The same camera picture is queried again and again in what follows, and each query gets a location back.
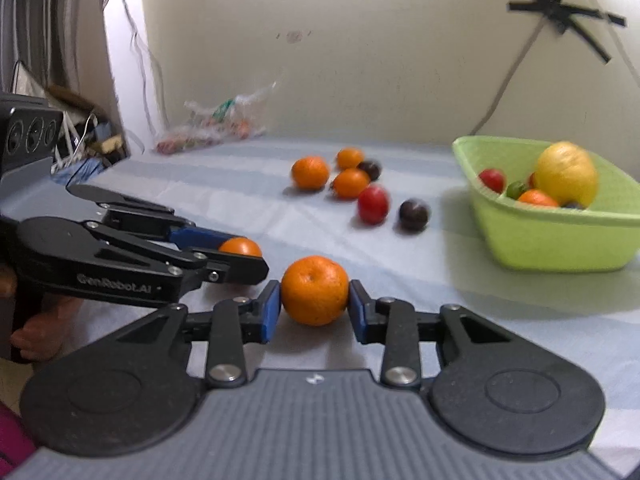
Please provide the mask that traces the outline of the green plastic basin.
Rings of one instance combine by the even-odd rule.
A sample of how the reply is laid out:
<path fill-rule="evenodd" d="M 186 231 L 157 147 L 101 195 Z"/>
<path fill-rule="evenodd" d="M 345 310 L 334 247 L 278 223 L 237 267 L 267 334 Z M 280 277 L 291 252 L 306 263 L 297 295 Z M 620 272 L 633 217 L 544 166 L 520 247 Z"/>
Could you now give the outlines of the green plastic basin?
<path fill-rule="evenodd" d="M 508 268 L 542 272 L 605 272 L 631 263 L 639 251 L 639 182 L 605 158 L 591 155 L 599 192 L 583 211 L 522 204 L 478 177 L 498 169 L 509 182 L 524 180 L 549 144 L 504 136 L 460 136 L 452 144 L 492 255 Z"/>

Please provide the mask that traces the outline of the plastic bag of fruit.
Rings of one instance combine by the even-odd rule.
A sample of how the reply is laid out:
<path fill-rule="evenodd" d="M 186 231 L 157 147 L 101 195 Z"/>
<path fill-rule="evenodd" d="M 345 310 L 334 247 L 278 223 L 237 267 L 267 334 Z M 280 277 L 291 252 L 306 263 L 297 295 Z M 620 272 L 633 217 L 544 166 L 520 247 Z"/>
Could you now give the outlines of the plastic bag of fruit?
<path fill-rule="evenodd" d="M 160 134 L 153 151 L 169 156 L 263 136 L 267 131 L 266 107 L 278 87 L 279 83 L 273 81 L 254 93 L 239 94 L 216 107 L 185 102 L 188 119 Z"/>

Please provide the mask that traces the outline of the large orange mandarin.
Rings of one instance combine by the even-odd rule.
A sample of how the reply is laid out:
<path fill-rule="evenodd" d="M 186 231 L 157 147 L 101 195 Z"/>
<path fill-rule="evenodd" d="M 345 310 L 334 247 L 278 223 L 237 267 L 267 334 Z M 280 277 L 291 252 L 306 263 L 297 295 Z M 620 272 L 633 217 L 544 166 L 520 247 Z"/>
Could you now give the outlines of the large orange mandarin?
<path fill-rule="evenodd" d="M 518 196 L 518 202 L 539 207 L 559 208 L 560 206 L 554 198 L 536 188 L 531 188 Z"/>

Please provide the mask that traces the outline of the black tape cross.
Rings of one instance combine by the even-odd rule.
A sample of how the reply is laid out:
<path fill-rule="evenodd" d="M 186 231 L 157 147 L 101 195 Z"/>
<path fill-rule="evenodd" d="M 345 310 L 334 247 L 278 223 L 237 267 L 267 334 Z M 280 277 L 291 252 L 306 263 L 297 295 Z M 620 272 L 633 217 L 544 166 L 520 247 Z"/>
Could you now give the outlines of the black tape cross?
<path fill-rule="evenodd" d="M 586 18 L 593 18 L 594 20 L 604 21 L 620 27 L 627 26 L 626 18 L 621 15 L 586 8 L 585 6 L 575 6 L 574 4 L 565 3 L 563 0 L 510 1 L 508 3 L 508 11 L 540 14 L 545 20 L 553 24 L 560 35 L 571 30 L 588 44 L 604 64 L 608 64 L 611 61 L 611 55 L 590 32 L 587 32 L 581 24 L 574 20 L 574 17 L 585 16 Z"/>

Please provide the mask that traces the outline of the dark purple tomato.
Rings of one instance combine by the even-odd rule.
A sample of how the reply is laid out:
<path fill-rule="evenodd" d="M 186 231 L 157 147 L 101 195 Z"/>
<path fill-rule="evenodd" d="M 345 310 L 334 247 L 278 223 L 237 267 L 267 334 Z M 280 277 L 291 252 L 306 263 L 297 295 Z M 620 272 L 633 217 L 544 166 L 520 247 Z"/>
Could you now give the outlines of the dark purple tomato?
<path fill-rule="evenodd" d="M 564 208 L 564 209 L 574 209 L 574 210 L 585 210 L 585 207 L 582 206 L 582 204 L 580 204 L 578 202 L 568 202 L 568 203 L 562 205 L 562 208 Z"/>
<path fill-rule="evenodd" d="M 371 182 L 377 181 L 382 174 L 381 164 L 374 159 L 366 159 L 360 162 L 357 168 L 363 171 L 370 179 Z"/>
<path fill-rule="evenodd" d="M 399 225 L 406 231 L 423 231 L 431 218 L 431 208 L 423 200 L 405 200 L 398 209 Z"/>

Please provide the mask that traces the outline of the small orange tomato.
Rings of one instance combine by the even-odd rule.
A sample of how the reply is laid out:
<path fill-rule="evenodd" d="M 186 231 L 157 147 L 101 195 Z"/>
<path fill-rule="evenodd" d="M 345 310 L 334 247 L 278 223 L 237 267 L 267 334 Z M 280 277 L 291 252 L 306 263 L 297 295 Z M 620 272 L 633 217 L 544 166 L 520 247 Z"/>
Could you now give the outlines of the small orange tomato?
<path fill-rule="evenodd" d="M 217 250 L 226 254 L 262 258 L 262 248 L 254 240 L 250 240 L 247 237 L 229 238 Z"/>
<path fill-rule="evenodd" d="M 339 170 L 357 168 L 364 161 L 364 153 L 359 148 L 348 146 L 338 151 L 335 157 Z"/>

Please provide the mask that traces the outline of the large yellow citrus fruit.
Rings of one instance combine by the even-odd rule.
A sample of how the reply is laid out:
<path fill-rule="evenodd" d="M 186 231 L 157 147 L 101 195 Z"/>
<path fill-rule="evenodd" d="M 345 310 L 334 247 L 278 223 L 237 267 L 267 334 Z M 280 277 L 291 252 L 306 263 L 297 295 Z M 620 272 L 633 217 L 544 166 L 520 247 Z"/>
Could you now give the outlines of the large yellow citrus fruit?
<path fill-rule="evenodd" d="M 537 188 L 560 205 L 589 207 L 598 192 L 598 170 L 589 153 L 574 143 L 549 145 L 539 155 L 534 175 Z"/>

